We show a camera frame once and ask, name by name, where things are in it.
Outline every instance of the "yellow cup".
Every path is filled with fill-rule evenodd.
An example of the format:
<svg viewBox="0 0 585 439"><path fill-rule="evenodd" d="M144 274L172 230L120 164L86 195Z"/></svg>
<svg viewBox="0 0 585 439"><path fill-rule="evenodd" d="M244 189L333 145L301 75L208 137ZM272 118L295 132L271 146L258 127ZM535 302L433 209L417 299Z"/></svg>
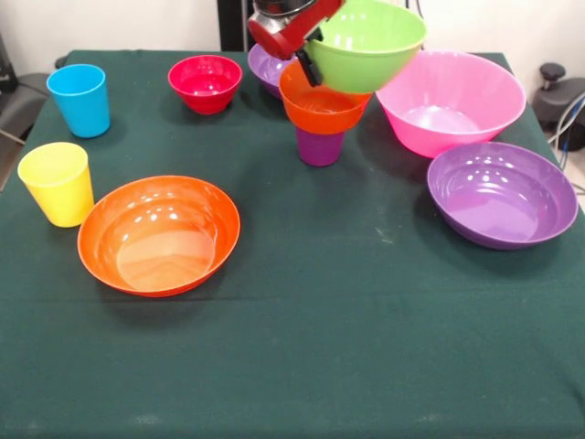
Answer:
<svg viewBox="0 0 585 439"><path fill-rule="evenodd" d="M88 154L78 145L56 142L33 149L20 160L18 176L57 227L79 226L93 207Z"/></svg>

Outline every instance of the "purple bowl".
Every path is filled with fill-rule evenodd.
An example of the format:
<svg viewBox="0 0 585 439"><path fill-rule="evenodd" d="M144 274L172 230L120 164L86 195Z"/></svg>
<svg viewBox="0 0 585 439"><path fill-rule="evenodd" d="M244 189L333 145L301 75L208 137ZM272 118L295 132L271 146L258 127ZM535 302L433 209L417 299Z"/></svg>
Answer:
<svg viewBox="0 0 585 439"><path fill-rule="evenodd" d="M462 145L441 153L431 162L427 182L457 232L497 250L555 238L579 211L572 185L555 165L509 144Z"/></svg>
<svg viewBox="0 0 585 439"><path fill-rule="evenodd" d="M293 60L295 60L295 57L287 61L275 58L266 53L259 44L255 44L250 52L248 52L248 65L250 66L250 70L260 80L268 93L278 99L282 99L281 92L278 90L281 73Z"/></svg>

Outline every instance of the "table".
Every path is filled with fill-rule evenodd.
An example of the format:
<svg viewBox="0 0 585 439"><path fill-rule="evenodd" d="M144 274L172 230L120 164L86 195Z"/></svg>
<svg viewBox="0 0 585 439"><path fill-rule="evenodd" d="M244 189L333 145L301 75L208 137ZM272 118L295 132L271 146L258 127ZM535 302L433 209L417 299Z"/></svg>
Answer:
<svg viewBox="0 0 585 439"><path fill-rule="evenodd" d="M26 150L72 141L96 199L204 178L242 233L196 290L149 300L82 267L13 174L0 197L0 435L578 437L585 416L585 222L520 252L452 231L375 98L339 162L297 157L282 105L245 78L198 116L166 73L192 55L74 51L108 75L112 128L69 134L48 102ZM507 66L501 54L483 54ZM530 107L499 140L553 158Z"/></svg>

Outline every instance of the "red bowl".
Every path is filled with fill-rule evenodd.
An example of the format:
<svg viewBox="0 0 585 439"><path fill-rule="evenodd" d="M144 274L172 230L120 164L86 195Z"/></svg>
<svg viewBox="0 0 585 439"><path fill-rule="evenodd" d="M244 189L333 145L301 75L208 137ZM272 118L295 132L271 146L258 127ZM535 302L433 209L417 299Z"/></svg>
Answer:
<svg viewBox="0 0 585 439"><path fill-rule="evenodd" d="M238 210L221 189L192 177L148 177L94 206L81 225L78 252L104 284L164 297L205 282L238 237Z"/></svg>
<svg viewBox="0 0 585 439"><path fill-rule="evenodd" d="M168 82L194 112L222 112L233 99L243 78L239 64L218 55L182 59L168 72Z"/></svg>

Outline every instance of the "orange bowl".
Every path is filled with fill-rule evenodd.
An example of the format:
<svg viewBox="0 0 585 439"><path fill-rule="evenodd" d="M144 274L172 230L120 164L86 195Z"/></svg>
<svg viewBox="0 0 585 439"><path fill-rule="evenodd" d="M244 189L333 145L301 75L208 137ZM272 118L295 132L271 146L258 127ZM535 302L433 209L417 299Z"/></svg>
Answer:
<svg viewBox="0 0 585 439"><path fill-rule="evenodd" d="M164 297L205 282L233 251L239 229L238 209L218 187L192 177L149 177L93 207L78 252L104 284Z"/></svg>
<svg viewBox="0 0 585 439"><path fill-rule="evenodd" d="M312 134L339 134L351 130L372 96L344 94L324 85L312 87L298 59L282 72L279 89L290 121Z"/></svg>

